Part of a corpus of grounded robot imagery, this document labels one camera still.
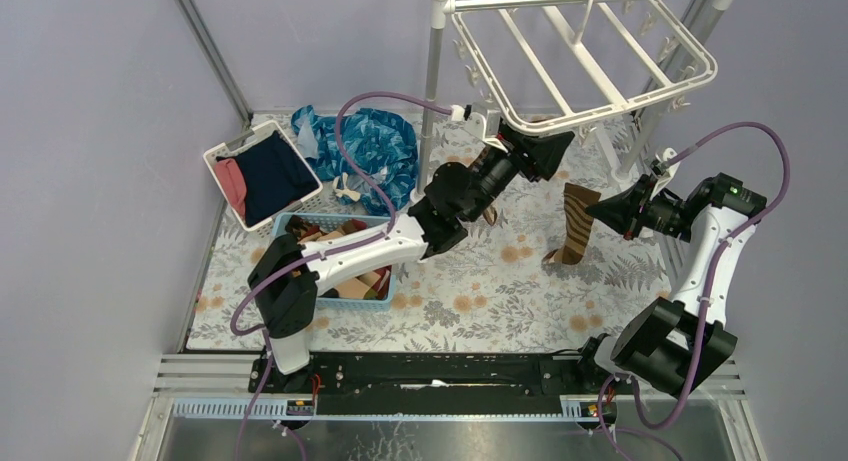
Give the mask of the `brown striped sock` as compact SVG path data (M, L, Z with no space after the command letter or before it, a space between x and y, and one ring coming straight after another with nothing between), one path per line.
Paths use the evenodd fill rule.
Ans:
M596 204L601 193L573 183L566 183L563 189L563 207L565 213L565 240L556 250L549 252L544 264L579 264L589 244L594 218L586 213L586 208Z
M483 210L483 218L490 226L494 226L498 220L494 202L509 183L520 174L507 158L507 151L503 152L493 147L486 147L484 151L485 154L480 157L480 174L488 206Z

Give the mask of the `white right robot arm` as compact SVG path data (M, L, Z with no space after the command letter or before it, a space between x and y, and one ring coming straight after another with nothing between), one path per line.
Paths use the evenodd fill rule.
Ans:
M727 361L738 339L728 332L726 301L742 249L756 228L749 219L764 196L724 173L703 180L682 199L643 175L628 190L579 206L578 213L625 239L644 230L688 244L681 273L668 296L657 297L617 336L602 334L583 348L573 367L575 383L597 393L626 373L679 397L694 390Z

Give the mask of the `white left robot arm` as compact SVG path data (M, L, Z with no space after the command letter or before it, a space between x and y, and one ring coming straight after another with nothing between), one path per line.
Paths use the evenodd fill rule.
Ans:
M462 240L518 176L548 181L575 138L572 131L543 137L523 134L505 122L468 165L439 166L423 197L388 222L335 240L301 243L285 234L274 239L248 277L273 360L272 379L288 392L310 378L305 333L319 295L377 268L443 254Z

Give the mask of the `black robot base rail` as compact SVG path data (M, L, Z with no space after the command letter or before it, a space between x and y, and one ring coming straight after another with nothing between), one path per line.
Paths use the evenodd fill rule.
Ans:
M267 354L250 371L251 394L304 395L329 416L561 415L561 400L595 401L608 372L580 351L551 354L315 352L292 374Z

